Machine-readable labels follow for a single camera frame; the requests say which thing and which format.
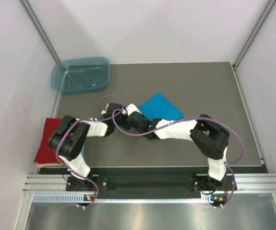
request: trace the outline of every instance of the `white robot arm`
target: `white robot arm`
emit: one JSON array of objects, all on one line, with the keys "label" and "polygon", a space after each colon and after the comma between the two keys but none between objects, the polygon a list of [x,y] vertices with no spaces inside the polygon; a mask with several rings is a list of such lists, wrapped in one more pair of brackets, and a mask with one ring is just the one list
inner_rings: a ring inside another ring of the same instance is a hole
[{"label": "white robot arm", "polygon": [[[106,110],[102,111],[102,119],[112,116],[115,109],[121,108],[123,106],[120,104],[108,104]],[[143,135],[150,140],[174,138],[193,141],[208,158],[208,182],[213,184],[214,188],[224,185],[227,173],[226,153],[230,134],[222,126],[203,120],[181,121],[176,124],[164,119],[149,121],[133,104],[123,109],[115,117],[115,120],[119,126],[127,130],[134,127],[141,134],[152,131],[147,135]],[[50,149],[56,152],[62,137],[76,121],[76,118],[68,115],[63,118],[49,139]],[[85,139],[87,137],[107,137],[113,133],[114,129],[115,125],[112,120],[105,120],[104,122],[97,120],[81,121],[72,129],[71,136],[66,137],[61,144],[59,157],[71,168],[71,174],[81,183],[86,183],[86,181],[78,175],[92,178],[90,167],[80,153]]]}]

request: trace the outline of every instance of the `white wall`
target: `white wall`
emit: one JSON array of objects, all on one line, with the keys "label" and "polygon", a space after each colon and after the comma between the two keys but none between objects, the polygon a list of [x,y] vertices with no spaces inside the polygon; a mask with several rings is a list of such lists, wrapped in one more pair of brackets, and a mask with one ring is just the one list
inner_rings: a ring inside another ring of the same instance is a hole
[{"label": "white wall", "polygon": [[234,62],[268,0],[29,0],[62,60]]},{"label": "white wall", "polygon": [[239,67],[271,171],[276,172],[276,5]]},{"label": "white wall", "polygon": [[0,1],[0,230],[12,228],[52,109],[53,67],[19,1]]}]

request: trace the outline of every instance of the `blue towel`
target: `blue towel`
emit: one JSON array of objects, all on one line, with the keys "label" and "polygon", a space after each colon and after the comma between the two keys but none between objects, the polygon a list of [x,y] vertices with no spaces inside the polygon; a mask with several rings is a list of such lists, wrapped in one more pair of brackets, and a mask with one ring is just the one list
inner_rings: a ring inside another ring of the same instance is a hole
[{"label": "blue towel", "polygon": [[184,117],[181,111],[171,104],[161,93],[157,93],[141,107],[140,112],[149,120],[161,118],[168,121],[180,120]]}]

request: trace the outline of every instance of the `cable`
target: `cable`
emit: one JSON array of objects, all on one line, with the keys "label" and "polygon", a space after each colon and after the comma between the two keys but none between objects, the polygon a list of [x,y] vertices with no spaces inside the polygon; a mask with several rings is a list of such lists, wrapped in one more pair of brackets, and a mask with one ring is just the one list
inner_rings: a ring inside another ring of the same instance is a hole
[{"label": "cable", "polygon": [[200,192],[200,193],[202,193],[202,194],[204,194],[204,195],[212,195],[212,194],[214,194],[215,193],[215,191],[216,191],[217,189],[214,189],[213,191],[211,191],[210,193],[204,193],[202,190],[199,190],[198,189],[198,191]]},{"label": "cable", "polygon": [[229,194],[229,188],[227,185],[224,185],[224,194],[225,194],[225,197],[227,198]]},{"label": "cable", "polygon": [[65,175],[64,175],[64,174],[62,174],[62,178],[63,178],[66,182],[68,182],[68,181],[65,179]]},{"label": "cable", "polygon": [[171,123],[169,124],[166,124],[164,126],[161,126],[161,127],[158,127],[156,129],[153,129],[151,131],[148,131],[148,132],[145,132],[145,133],[138,133],[138,134],[134,134],[134,133],[128,133],[126,131],[124,131],[120,126],[118,126],[117,122],[115,121],[115,113],[116,111],[120,111],[121,109],[115,109],[113,111],[113,114],[112,114],[112,119],[113,119],[113,122],[114,122],[114,125],[117,129],[119,129],[122,133],[126,134],[126,135],[129,135],[129,136],[132,136],[132,137],[141,137],[141,136],[144,136],[144,135],[147,135],[147,134],[150,134],[150,133],[153,133],[157,130],[160,130],[162,128],[166,128],[168,126],[171,126],[173,124],[177,124],[177,123],[180,123],[180,122],[183,122],[183,121],[192,121],[192,120],[205,120],[205,121],[211,121],[211,122],[214,122],[218,125],[221,125],[223,126],[224,128],[226,128],[229,132],[231,132],[232,134],[235,135],[235,137],[238,139],[238,141],[240,142],[240,145],[241,145],[241,155],[238,159],[234,160],[234,161],[231,161],[231,162],[227,162],[226,164],[235,164],[237,162],[239,162],[243,157],[244,157],[244,154],[245,154],[245,146],[244,146],[244,142],[243,140],[241,139],[241,137],[238,135],[238,133],[236,133],[231,127],[225,125],[224,123],[220,122],[220,121],[217,121],[215,119],[212,119],[212,118],[208,118],[208,117],[193,117],[193,118],[184,118],[182,120],[178,120],[178,121],[172,121]]},{"label": "cable", "polygon": [[[108,118],[106,118],[106,119],[99,119],[98,121],[107,121],[107,120],[109,120],[109,119],[112,119],[113,116],[118,116],[118,115],[122,112],[122,109],[124,108],[124,101],[123,101],[123,99],[122,99],[121,97],[117,96],[117,95],[114,95],[114,94],[109,94],[109,95],[106,95],[106,96],[102,97],[102,98],[99,100],[99,102],[98,102],[98,106],[100,105],[100,102],[101,102],[104,98],[106,98],[106,97],[116,97],[116,98],[118,98],[118,99],[120,100],[121,104],[122,104],[122,108],[120,109],[119,113],[117,113],[116,115],[113,114],[111,117],[108,117]],[[67,166],[67,165],[59,158],[59,156],[58,156],[60,147],[61,147],[62,143],[65,141],[65,139],[66,139],[66,137],[68,136],[68,134],[71,132],[71,130],[72,130],[80,121],[84,121],[84,120],[90,120],[90,119],[79,119],[79,120],[77,120],[76,122],[74,122],[74,123],[70,126],[70,128],[66,131],[65,135],[62,137],[60,143],[58,144],[57,149],[56,149],[55,156],[56,156],[56,160],[57,160],[61,165],[66,166],[67,169],[68,169],[69,171],[71,171],[74,175],[83,178],[84,180],[90,182],[90,183],[93,185],[94,191],[95,191],[94,198],[92,199],[91,203],[89,203],[89,204],[86,206],[86,207],[91,207],[91,206],[94,204],[95,200],[97,199],[97,197],[98,197],[98,195],[99,195],[99,187],[98,187],[98,185],[97,185],[95,182],[93,182],[92,180],[90,180],[89,178],[84,177],[84,176],[82,176],[82,175],[79,175],[79,174],[76,173],[75,171],[72,171],[72,169],[71,169],[69,166]],[[64,209],[65,207],[69,207],[69,206],[76,206],[76,204],[66,204],[66,205],[64,205],[64,206],[62,206],[62,207],[60,207],[60,208],[58,208],[58,209],[55,210],[54,212],[50,213],[44,220],[42,220],[42,221],[40,221],[40,222],[38,222],[38,221],[35,220],[35,212],[34,212],[35,209],[33,209],[33,210],[31,211],[31,212],[32,212],[33,222],[34,222],[35,225],[40,226],[40,225],[42,225],[44,222],[46,222],[51,216],[53,216],[55,213],[59,212],[60,210]]]},{"label": "cable", "polygon": [[221,206],[222,208],[224,208],[230,202],[230,200],[232,199],[232,196],[234,194],[235,188],[236,188],[236,179],[235,179],[234,171],[229,166],[226,166],[226,168],[232,174],[234,183],[233,183],[232,191],[230,192],[230,196],[229,196],[228,200]]},{"label": "cable", "polygon": [[[118,116],[118,115],[122,112],[122,110],[123,110],[123,108],[124,108],[124,101],[123,101],[123,99],[122,99],[121,97],[119,97],[119,96],[117,96],[117,95],[114,95],[114,94],[106,95],[106,96],[102,97],[102,98],[99,100],[99,102],[98,102],[98,108],[99,108],[99,106],[100,106],[100,102],[101,102],[104,98],[106,98],[106,97],[111,97],[111,96],[116,97],[116,98],[118,98],[118,99],[121,101],[122,108],[121,108],[121,109],[115,109],[115,110],[113,111],[111,117],[106,118],[106,119],[100,119],[100,120],[98,120],[98,121],[107,121],[107,120],[109,120],[109,119],[112,119],[114,125],[116,126],[116,128],[119,129],[122,133],[124,133],[124,134],[126,134],[126,135],[133,136],[133,137],[140,137],[140,136],[144,136],[144,135],[153,133],[153,132],[155,132],[155,131],[157,131],[157,130],[160,130],[160,129],[162,129],[162,128],[165,128],[165,127],[167,127],[167,126],[170,126],[170,125],[173,125],[173,124],[177,124],[177,123],[179,123],[179,122],[191,121],[191,120],[206,120],[206,121],[211,121],[211,122],[217,123],[217,124],[223,126],[224,128],[226,128],[228,131],[230,131],[231,133],[233,133],[233,134],[235,135],[235,137],[238,139],[238,141],[239,141],[240,144],[241,144],[241,149],[242,149],[241,152],[242,152],[242,153],[241,153],[240,157],[239,157],[238,159],[234,160],[234,161],[227,162],[227,164],[234,164],[234,163],[237,163],[238,161],[240,161],[240,160],[244,157],[244,154],[245,154],[245,146],[244,146],[244,143],[243,143],[241,137],[240,137],[232,128],[230,128],[229,126],[225,125],[224,123],[222,123],[222,122],[220,122],[220,121],[217,121],[217,120],[215,120],[215,119],[208,118],[208,117],[194,117],[194,118],[186,118],[186,119],[182,119],[182,120],[178,120],[178,121],[173,121],[173,122],[171,122],[171,123],[169,123],[169,124],[167,124],[167,125],[164,125],[164,126],[161,126],[161,127],[159,127],[159,128],[156,128],[156,129],[154,129],[154,130],[151,130],[151,131],[148,131],[148,132],[145,132],[145,133],[140,133],[140,134],[132,134],[132,133],[125,132],[124,130],[122,130],[122,128],[121,128],[120,126],[118,126],[118,124],[117,124],[116,121],[115,121],[115,117]],[[76,122],[74,122],[74,123],[70,126],[70,128],[66,131],[66,133],[65,133],[64,136],[62,137],[60,143],[59,143],[58,146],[57,146],[57,149],[56,149],[56,159],[57,159],[57,161],[58,161],[61,165],[66,166],[66,167],[68,168],[68,170],[71,171],[72,174],[74,174],[74,175],[76,175],[76,176],[78,176],[78,177],[83,178],[84,180],[90,182],[90,183],[95,187],[95,189],[96,189],[97,192],[95,193],[95,196],[94,196],[93,200],[91,201],[91,203],[90,203],[88,206],[86,206],[86,207],[91,207],[91,206],[94,204],[94,202],[95,202],[95,200],[97,199],[97,197],[98,197],[98,194],[99,194],[99,187],[97,186],[97,184],[96,184],[94,181],[90,180],[89,178],[84,177],[84,176],[82,176],[82,175],[79,175],[79,174],[76,173],[75,171],[72,171],[72,169],[71,169],[69,166],[67,166],[67,165],[59,158],[59,156],[58,156],[59,150],[60,150],[60,148],[61,148],[61,145],[62,145],[62,143],[65,141],[66,137],[67,137],[68,134],[71,132],[71,130],[72,130],[79,122],[81,122],[81,121],[88,121],[88,120],[90,120],[90,119],[78,119]],[[232,170],[229,166],[227,166],[227,169],[232,173],[233,180],[234,180],[234,184],[233,184],[233,188],[232,188],[231,194],[230,194],[228,200],[226,201],[226,203],[222,205],[222,208],[225,207],[225,206],[230,202],[230,199],[231,199],[231,197],[233,196],[233,193],[234,193],[234,190],[235,190],[235,186],[236,186],[235,175],[234,175],[233,170]],[[73,206],[73,205],[74,205],[74,204],[67,204],[67,205],[64,205],[64,206],[60,207],[59,209],[57,209],[57,210],[55,210],[54,212],[52,212],[51,214],[49,214],[43,221],[38,222],[38,223],[36,223],[36,221],[35,221],[35,219],[34,219],[34,216],[33,216],[34,223],[35,223],[36,225],[41,225],[42,223],[44,223],[44,222],[45,222],[46,220],[48,220],[52,215],[54,215],[55,213],[57,213],[57,212],[60,211],[61,209],[65,208],[65,207],[68,207],[68,206]]]},{"label": "cable", "polygon": [[[140,137],[140,136],[144,136],[144,135],[147,135],[147,134],[150,134],[150,133],[153,133],[157,130],[160,130],[162,128],[165,128],[167,126],[170,126],[170,125],[173,125],[173,124],[177,124],[177,123],[180,123],[180,122],[183,122],[183,121],[191,121],[191,120],[206,120],[206,121],[211,121],[211,122],[214,122],[214,123],[217,123],[221,126],[223,126],[224,128],[226,128],[229,132],[231,132],[232,134],[235,135],[235,137],[238,139],[238,141],[240,142],[240,145],[241,145],[241,155],[238,159],[234,160],[234,161],[231,161],[231,162],[227,162],[226,165],[228,164],[234,164],[234,163],[237,163],[239,162],[245,155],[245,146],[244,146],[244,142],[243,140],[241,139],[241,137],[238,135],[238,133],[236,133],[231,127],[227,126],[226,124],[220,122],[220,121],[217,121],[215,119],[212,119],[212,118],[208,118],[208,117],[194,117],[194,118],[185,118],[185,119],[182,119],[182,120],[178,120],[178,121],[173,121],[167,125],[164,125],[164,126],[161,126],[159,128],[156,128],[156,129],[153,129],[151,131],[148,131],[148,132],[145,132],[145,133],[139,133],[139,134],[133,134],[133,133],[128,133],[126,131],[124,131],[120,126],[118,126],[117,122],[115,121],[115,113],[117,110],[120,110],[120,109],[115,109],[113,111],[113,114],[112,114],[112,119],[113,119],[113,123],[115,124],[116,128],[119,129],[122,133],[126,134],[126,135],[129,135],[129,136],[132,136],[132,137]],[[233,184],[233,188],[232,188],[232,191],[231,191],[231,194],[228,198],[228,200],[225,202],[225,204],[223,204],[221,207],[224,208],[231,200],[232,196],[233,196],[233,193],[235,191],[235,187],[236,187],[236,180],[235,180],[235,175],[234,175],[234,172],[233,170],[227,166],[227,170],[229,170],[232,174],[232,177],[233,177],[233,181],[234,181],[234,184]]]}]

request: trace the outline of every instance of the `gray table surface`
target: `gray table surface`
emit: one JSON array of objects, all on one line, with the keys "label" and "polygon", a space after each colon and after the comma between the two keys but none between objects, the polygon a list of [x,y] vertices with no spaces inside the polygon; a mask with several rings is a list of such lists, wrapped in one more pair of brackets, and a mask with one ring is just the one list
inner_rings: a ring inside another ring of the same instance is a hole
[{"label": "gray table surface", "polygon": [[[111,80],[100,92],[64,94],[57,117],[100,118],[98,100],[107,94],[121,96],[137,107],[162,93],[185,117],[207,114],[231,126],[242,137],[246,155],[237,165],[261,165],[241,96],[228,62],[111,65]],[[118,102],[115,98],[106,103]],[[227,159],[241,153],[230,137]],[[148,140],[130,137],[118,130],[107,138],[87,138],[85,160],[92,167],[207,166],[207,158],[193,142]]]}]

